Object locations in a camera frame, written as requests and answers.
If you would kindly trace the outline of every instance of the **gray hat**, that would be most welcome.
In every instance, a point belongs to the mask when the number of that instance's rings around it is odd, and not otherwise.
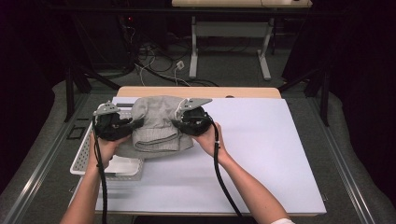
[[[178,153],[193,146],[191,137],[172,124],[177,109],[185,99],[175,96],[150,96],[136,100],[132,107],[133,120],[144,120],[135,129],[132,140],[120,144],[117,156],[155,158]]]

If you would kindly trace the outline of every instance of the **person's left hand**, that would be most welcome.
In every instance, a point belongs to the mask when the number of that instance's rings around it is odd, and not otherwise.
[[[107,168],[109,161],[115,154],[116,149],[119,146],[119,144],[121,144],[122,142],[125,142],[130,137],[131,137],[131,135],[128,135],[128,136],[123,137],[116,141],[107,141],[102,138],[98,138],[98,144],[99,144],[99,148],[100,148],[102,163],[103,163],[103,166],[105,169]],[[91,135],[90,135],[90,155],[88,158],[88,166],[89,167],[96,166],[97,163],[98,163],[98,161],[95,157],[95,139],[94,139],[93,133],[91,133]]]

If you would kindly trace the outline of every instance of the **white tabletop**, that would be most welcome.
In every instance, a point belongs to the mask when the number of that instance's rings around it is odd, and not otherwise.
[[[310,0],[173,0],[174,7],[311,7]]]
[[[118,98],[123,103],[135,99]],[[203,108],[221,124],[234,159],[271,190],[289,214],[326,213],[285,100],[215,98]],[[238,208],[248,213],[230,177],[220,170]],[[107,187],[109,212],[234,213],[216,179],[213,159],[197,144],[173,156],[145,160],[140,181],[108,181]],[[101,191],[96,210],[102,210]]]

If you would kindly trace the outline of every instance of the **white desk leg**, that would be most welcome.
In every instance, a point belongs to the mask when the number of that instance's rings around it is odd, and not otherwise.
[[[262,49],[257,50],[257,54],[259,55],[260,66],[262,67],[262,75],[264,76],[264,80],[271,80],[270,70],[268,69],[267,61],[265,60],[265,51],[268,49],[268,42],[271,38],[273,27],[270,23],[266,24],[265,27],[265,38],[262,42]]]
[[[197,49],[197,33],[196,33],[196,22],[195,17],[191,20],[191,39],[192,39],[192,54],[190,62],[190,78],[197,77],[197,66],[198,66],[198,49]]]

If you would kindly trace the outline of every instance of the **hand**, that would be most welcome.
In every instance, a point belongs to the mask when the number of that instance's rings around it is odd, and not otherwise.
[[[102,163],[103,163],[103,166],[105,169],[107,168],[109,161],[115,154],[116,149],[119,146],[119,144],[121,144],[122,142],[125,142],[130,137],[131,137],[131,135],[128,135],[128,136],[123,137],[116,141],[107,141],[102,138],[98,138],[98,144],[99,144],[99,148],[100,148]],[[90,135],[90,155],[88,158],[88,166],[89,167],[96,167],[96,164],[98,163],[98,161],[95,157],[95,150],[96,150],[95,149],[95,139],[94,139],[93,133],[91,133],[91,135]]]
[[[221,126],[215,122],[216,127],[218,128],[219,132],[219,161],[221,158],[228,156],[228,153],[226,151],[223,137],[222,137],[222,131],[221,131]],[[201,145],[201,148],[210,156],[214,156],[215,154],[215,128],[210,126],[209,130],[207,130],[205,133],[199,135],[199,136],[192,136],[195,141]]]

